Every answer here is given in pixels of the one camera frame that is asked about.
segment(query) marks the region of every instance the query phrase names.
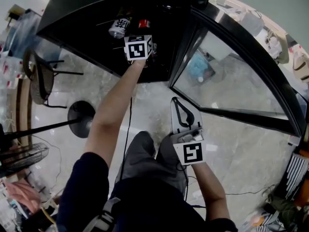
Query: black t-shirt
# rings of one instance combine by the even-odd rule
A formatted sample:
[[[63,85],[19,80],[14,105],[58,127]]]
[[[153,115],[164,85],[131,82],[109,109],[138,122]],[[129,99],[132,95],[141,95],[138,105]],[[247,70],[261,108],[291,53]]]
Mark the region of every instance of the black t-shirt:
[[[121,200],[116,231],[237,231],[229,219],[206,222],[176,188],[159,179],[124,179],[115,185],[114,192]],[[107,164],[94,153],[83,154],[61,197],[59,232],[82,232],[102,211],[108,193]]]

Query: tile floor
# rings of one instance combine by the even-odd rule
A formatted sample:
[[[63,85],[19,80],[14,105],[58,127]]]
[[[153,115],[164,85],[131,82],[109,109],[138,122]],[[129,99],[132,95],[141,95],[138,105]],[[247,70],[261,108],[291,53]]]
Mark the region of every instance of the tile floor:
[[[60,59],[65,60],[59,64],[60,70],[83,71],[84,76],[58,75],[49,100],[51,105],[69,107],[75,101],[85,100],[96,109],[118,80],[118,77],[67,51],[61,52]],[[149,131],[157,145],[160,143],[171,129],[170,100],[173,96],[175,94],[167,88],[166,83],[137,85],[129,143],[142,130]],[[67,112],[67,109],[33,104],[32,127],[66,121]],[[255,192],[280,181],[293,150],[287,145],[287,135],[212,115],[202,116],[204,138],[208,144],[216,146],[207,151],[207,163],[222,182],[226,193]],[[110,191],[122,160],[128,118],[127,111],[110,168]],[[64,188],[74,163],[83,153],[86,139],[76,137],[68,126],[41,132],[37,136],[60,148],[59,151],[50,147],[49,155],[31,167],[34,176],[55,194]],[[33,142],[41,140],[34,137]],[[56,180],[59,169],[61,173]],[[188,175],[194,176],[191,167],[188,168]],[[262,192],[255,195],[228,195],[228,208],[236,225],[239,227],[263,200]],[[189,178],[188,202],[204,205],[193,178]],[[205,216],[204,209],[197,211]]]

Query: round black base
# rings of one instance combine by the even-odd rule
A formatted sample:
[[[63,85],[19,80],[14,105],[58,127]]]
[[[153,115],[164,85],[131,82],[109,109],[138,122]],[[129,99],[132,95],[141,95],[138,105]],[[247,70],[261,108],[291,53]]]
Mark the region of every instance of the round black base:
[[[88,102],[77,101],[68,112],[68,120],[81,119],[80,122],[70,124],[71,131],[80,138],[87,138],[90,132],[91,123],[96,111]]]

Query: chair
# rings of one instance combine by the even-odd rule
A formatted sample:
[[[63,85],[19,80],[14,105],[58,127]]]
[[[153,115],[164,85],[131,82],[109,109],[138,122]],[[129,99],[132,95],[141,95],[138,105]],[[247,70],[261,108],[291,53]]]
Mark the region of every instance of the chair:
[[[64,61],[45,61],[44,59],[40,58],[31,48],[28,48],[25,51],[23,69],[26,76],[31,80],[30,94],[32,100],[36,104],[42,104],[44,106],[53,108],[67,108],[66,106],[50,106],[48,103],[48,97],[51,94],[54,85],[54,77],[58,74],[83,75],[84,73],[56,71],[50,65],[51,63],[59,62]]]

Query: glass pane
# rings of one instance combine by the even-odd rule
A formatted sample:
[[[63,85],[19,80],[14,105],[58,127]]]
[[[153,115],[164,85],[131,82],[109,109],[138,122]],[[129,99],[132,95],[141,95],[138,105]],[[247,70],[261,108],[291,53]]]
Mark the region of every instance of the glass pane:
[[[227,44],[208,32],[174,88],[201,107],[287,119],[266,84]]]

